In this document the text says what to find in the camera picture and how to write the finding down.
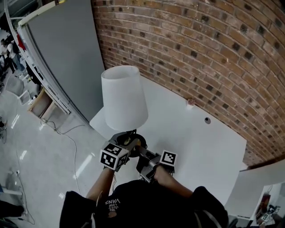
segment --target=person's right arm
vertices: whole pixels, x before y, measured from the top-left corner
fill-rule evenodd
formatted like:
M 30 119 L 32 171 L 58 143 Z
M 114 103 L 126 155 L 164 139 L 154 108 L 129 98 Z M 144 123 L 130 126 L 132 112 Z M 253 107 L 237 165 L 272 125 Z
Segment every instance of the person's right arm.
M 174 179 L 162 166 L 157 166 L 155 170 L 155 179 L 158 183 L 171 190 L 172 192 L 181 195 L 185 198 L 189 198 L 193 192 L 184 187 L 177 180 Z

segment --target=person in white shirt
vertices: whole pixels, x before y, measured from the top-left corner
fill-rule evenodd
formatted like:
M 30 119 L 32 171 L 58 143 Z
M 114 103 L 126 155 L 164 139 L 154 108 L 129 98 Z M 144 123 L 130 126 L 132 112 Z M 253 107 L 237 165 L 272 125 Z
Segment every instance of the person in white shirt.
M 14 62 L 12 61 L 12 59 L 8 58 L 8 46 L 7 46 L 6 41 L 4 39 L 1 40 L 1 55 L 4 56 L 5 61 L 7 62 L 7 64 L 9 65 L 9 67 L 12 70 L 12 73 L 14 73 L 15 72 L 14 67 L 13 67 Z
M 17 68 L 22 72 L 25 67 L 20 63 L 20 55 L 19 53 L 14 53 L 14 50 L 13 50 L 13 44 L 14 44 L 15 41 L 12 41 L 9 45 L 8 45 L 8 51 L 10 52 L 10 56 L 9 58 L 13 59 L 14 63 L 16 63 L 17 65 Z

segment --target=person's left arm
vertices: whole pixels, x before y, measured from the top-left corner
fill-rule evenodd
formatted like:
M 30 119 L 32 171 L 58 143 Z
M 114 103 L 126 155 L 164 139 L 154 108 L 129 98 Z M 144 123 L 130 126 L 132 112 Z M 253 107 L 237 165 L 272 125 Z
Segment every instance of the person's left arm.
M 109 196 L 113 176 L 114 170 L 109 168 L 103 169 L 97 181 L 87 193 L 86 198 L 97 201 L 99 195 L 101 194 L 102 199 L 106 199 Z

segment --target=jeans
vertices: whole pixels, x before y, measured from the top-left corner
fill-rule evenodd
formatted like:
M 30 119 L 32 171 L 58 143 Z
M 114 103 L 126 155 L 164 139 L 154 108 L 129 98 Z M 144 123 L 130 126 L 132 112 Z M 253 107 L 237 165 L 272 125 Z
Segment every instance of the jeans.
M 16 63 L 17 65 L 17 68 L 20 70 L 20 71 L 23 71 L 25 69 L 25 67 L 20 63 L 20 55 L 19 54 L 16 54 L 13 58 L 13 61 L 14 63 Z

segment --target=white table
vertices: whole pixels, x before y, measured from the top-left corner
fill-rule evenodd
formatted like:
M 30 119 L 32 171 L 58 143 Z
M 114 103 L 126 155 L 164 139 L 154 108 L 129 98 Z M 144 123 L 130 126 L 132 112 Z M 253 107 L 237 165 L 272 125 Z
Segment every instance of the white table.
M 149 118 L 138 128 L 148 150 L 178 154 L 174 177 L 195 190 L 205 186 L 223 205 L 226 204 L 242 166 L 246 140 L 199 107 L 188 110 L 187 101 L 141 77 Z M 206 124 L 208 117 L 211 124 Z M 104 108 L 90 125 L 106 139 L 118 133 L 105 122 Z

